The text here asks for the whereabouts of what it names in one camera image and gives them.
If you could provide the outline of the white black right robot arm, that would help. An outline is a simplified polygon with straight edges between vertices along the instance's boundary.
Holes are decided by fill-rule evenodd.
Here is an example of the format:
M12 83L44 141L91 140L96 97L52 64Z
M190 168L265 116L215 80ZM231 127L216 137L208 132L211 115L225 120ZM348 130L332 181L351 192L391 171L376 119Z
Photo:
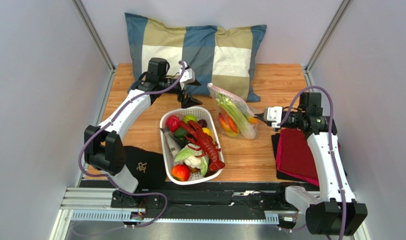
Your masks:
M281 106L267 107L255 118L269 127L300 130L311 150L319 182L319 197L299 185L287 186L285 200L305 216L312 235L353 236L368 216L364 203L359 203L351 190L339 154L337 129L333 116L324 116L322 94L301 92L296 111Z

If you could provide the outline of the green orange mango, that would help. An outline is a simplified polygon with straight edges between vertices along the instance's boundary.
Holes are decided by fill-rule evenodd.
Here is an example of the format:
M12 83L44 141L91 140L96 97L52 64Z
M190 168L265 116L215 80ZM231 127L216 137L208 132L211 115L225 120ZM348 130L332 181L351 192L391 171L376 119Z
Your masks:
M259 122L259 120L256 119L256 118L253 117L253 116L247 117L247 121L248 121L250 124L252 124L252 125L256 125L256 124Z

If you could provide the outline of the yellow green lemon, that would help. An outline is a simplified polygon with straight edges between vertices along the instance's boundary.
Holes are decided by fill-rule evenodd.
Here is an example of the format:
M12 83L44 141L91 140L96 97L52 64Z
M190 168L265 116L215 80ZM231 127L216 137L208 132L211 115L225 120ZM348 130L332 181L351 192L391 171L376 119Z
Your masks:
M231 138L237 138L240 136L240 133L235 133L233 131L226 131L225 134Z

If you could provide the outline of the orange carrot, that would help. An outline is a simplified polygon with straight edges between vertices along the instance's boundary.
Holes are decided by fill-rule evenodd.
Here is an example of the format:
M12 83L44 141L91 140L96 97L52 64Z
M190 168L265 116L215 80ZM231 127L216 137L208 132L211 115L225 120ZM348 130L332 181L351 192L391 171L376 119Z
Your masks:
M231 118L231 116L223 108L221 109L221 112L222 112L223 116L226 117L226 121L229 125L229 128L232 130L232 132L238 134L240 132L240 130L236 126L236 124L233 121L233 119Z

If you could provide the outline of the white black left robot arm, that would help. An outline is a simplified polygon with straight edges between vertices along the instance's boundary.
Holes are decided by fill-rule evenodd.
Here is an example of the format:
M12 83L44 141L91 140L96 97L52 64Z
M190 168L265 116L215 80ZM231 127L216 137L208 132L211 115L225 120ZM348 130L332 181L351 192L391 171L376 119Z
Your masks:
M134 196L139 181L126 166L127 155L122 140L131 125L163 93L179 87L179 94L184 93L184 86L196 82L193 70L181 60L179 77L172 83L166 81L169 63L163 58L152 58L156 64L155 74L145 72L129 88L123 103L109 118L97 126L89 125L84 133L84 145L78 155L78 166L86 175L83 162L99 168L102 176L107 177L119 191Z

